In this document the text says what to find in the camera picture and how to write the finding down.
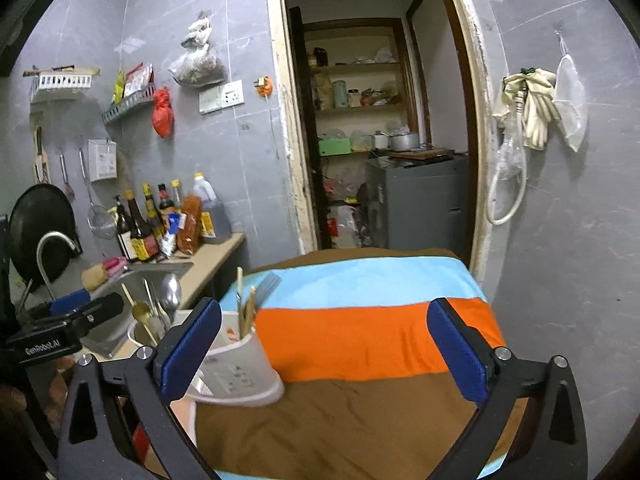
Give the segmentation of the left hand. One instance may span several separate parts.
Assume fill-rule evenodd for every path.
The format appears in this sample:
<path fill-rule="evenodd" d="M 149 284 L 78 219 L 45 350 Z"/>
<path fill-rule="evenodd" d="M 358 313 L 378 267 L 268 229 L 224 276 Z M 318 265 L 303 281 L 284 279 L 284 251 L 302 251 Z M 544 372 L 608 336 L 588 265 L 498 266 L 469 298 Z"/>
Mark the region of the left hand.
<path fill-rule="evenodd" d="M 35 402 L 50 419 L 62 416 L 67 398 L 68 387 L 65 373 L 73 366 L 70 356 L 37 365 L 26 372 L 22 378 L 1 377 L 1 407 L 14 412 L 24 412 L 32 393 Z"/>

